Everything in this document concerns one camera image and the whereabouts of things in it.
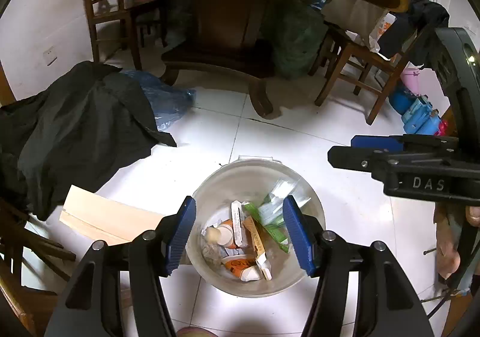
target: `metal screw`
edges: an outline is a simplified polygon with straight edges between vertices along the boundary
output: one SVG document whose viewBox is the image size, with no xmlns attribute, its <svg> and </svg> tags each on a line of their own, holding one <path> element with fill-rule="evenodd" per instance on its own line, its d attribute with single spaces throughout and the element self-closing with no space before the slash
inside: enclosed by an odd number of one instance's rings
<svg viewBox="0 0 480 337">
<path fill-rule="evenodd" d="M 103 248 L 103 246 L 105 245 L 105 242 L 103 241 L 95 241 L 94 243 L 92 243 L 92 249 L 93 250 L 100 250 Z"/>
<path fill-rule="evenodd" d="M 375 249 L 378 251 L 384 251 L 387 248 L 387 245 L 385 245 L 385 243 L 382 241 L 375 241 L 373 243 L 373 247 L 375 247 Z"/>
<path fill-rule="evenodd" d="M 145 233 L 142 234 L 142 238 L 145 241 L 151 241 L 153 238 L 155 238 L 156 235 L 157 233 L 155 233 L 155 230 L 147 230 L 145 231 Z"/>
<path fill-rule="evenodd" d="M 337 238 L 337 234 L 335 234 L 333 231 L 327 230 L 323 232 L 322 237 L 327 241 L 333 241 L 335 238 Z"/>
</svg>

